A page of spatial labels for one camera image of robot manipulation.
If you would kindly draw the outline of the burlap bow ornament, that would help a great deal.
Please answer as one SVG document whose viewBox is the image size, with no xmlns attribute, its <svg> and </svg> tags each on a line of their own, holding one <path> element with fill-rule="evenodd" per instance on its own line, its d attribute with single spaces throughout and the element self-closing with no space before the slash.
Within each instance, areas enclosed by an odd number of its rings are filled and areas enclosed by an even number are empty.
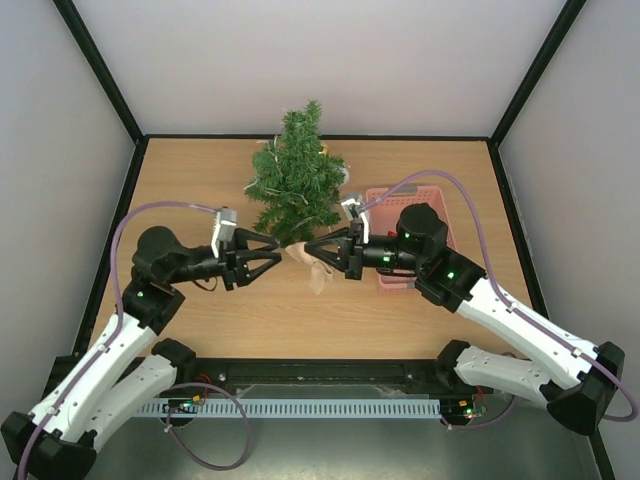
<svg viewBox="0 0 640 480">
<path fill-rule="evenodd" d="M 309 287 L 315 295 L 320 295 L 326 284 L 333 281 L 333 269 L 325 262 L 308 254 L 305 247 L 305 242 L 297 242 L 288 245 L 285 252 L 296 262 L 310 268 Z"/>
</svg>

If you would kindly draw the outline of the pink plastic basket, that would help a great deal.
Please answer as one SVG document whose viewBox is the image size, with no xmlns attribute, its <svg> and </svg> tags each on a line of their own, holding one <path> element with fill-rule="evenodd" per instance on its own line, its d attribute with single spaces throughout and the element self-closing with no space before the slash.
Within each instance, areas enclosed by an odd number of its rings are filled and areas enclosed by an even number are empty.
<svg viewBox="0 0 640 480">
<path fill-rule="evenodd" d="M 405 185 L 367 212 L 371 238 L 400 235 L 415 246 L 438 246 L 456 250 L 456 242 L 445 204 L 436 185 Z"/>
</svg>

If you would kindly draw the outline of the small green christmas tree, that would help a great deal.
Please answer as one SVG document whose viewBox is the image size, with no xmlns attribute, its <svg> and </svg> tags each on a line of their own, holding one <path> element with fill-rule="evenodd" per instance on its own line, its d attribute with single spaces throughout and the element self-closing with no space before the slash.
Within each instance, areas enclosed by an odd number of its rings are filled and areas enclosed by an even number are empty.
<svg viewBox="0 0 640 480">
<path fill-rule="evenodd" d="M 311 100 L 304 108 L 289 110 L 282 118 L 278 144 L 284 157 L 288 185 L 306 196 L 309 206 L 305 213 L 309 222 L 297 230 L 301 233 L 292 243 L 279 244 L 286 247 L 297 242 L 307 242 L 315 238 L 317 232 L 328 232 L 340 222 L 337 212 L 340 187 L 346 167 L 339 155 L 325 156 L 322 150 L 320 121 L 322 106 Z"/>
</svg>

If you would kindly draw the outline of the clear string lights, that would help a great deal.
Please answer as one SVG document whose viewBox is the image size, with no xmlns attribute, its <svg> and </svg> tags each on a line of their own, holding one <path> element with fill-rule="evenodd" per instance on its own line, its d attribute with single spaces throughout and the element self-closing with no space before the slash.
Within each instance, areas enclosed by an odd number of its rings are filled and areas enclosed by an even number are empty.
<svg viewBox="0 0 640 480">
<path fill-rule="evenodd" d="M 259 232 L 276 237 L 281 244 L 292 243 L 297 233 L 309 222 L 305 209 L 306 196 L 288 185 L 284 157 L 280 154 L 279 136 L 261 140 L 262 148 L 252 157 L 253 177 L 244 186 L 245 196 L 264 206 L 255 227 Z"/>
</svg>

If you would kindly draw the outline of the white ball ornament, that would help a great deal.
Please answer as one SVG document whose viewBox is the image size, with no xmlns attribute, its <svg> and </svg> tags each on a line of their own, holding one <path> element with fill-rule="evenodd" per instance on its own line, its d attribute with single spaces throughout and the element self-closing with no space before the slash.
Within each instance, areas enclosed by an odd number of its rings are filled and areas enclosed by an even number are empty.
<svg viewBox="0 0 640 480">
<path fill-rule="evenodd" d="M 349 170 L 348 170 L 347 167 L 341 167 L 340 171 L 343 174 L 343 179 L 342 179 L 342 182 L 341 182 L 341 186 L 344 186 L 349 182 L 350 173 L 349 173 Z"/>
</svg>

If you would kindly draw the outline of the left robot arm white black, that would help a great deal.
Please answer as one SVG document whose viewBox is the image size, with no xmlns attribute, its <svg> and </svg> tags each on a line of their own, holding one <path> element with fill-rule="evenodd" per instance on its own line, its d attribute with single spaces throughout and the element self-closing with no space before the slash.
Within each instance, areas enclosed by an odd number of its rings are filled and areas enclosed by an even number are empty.
<svg viewBox="0 0 640 480">
<path fill-rule="evenodd" d="M 242 228 L 194 248 L 167 227 L 144 231 L 131 281 L 99 338 L 29 413 L 13 412 L 3 422 L 17 477 L 85 478 L 124 423 L 194 371 L 193 350 L 159 337 L 185 300 L 175 284 L 220 279 L 228 290 L 246 286 L 280 262 L 278 246 Z"/>
</svg>

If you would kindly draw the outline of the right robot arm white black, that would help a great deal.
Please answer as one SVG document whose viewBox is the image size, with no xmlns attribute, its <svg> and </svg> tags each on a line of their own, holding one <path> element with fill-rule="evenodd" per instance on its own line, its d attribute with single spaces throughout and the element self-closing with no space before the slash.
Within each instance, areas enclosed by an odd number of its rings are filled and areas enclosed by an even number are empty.
<svg viewBox="0 0 640 480">
<path fill-rule="evenodd" d="M 307 243 L 307 254 L 358 280 L 366 268 L 406 273 L 435 306 L 505 340 L 523 358 L 491 354 L 452 341 L 438 356 L 445 390 L 486 386 L 526 399 L 580 435 L 595 432 L 618 387 L 624 353 L 575 336 L 508 294 L 488 272 L 447 244 L 448 227 L 428 204 L 405 207 L 393 235 L 374 235 L 364 215 Z"/>
</svg>

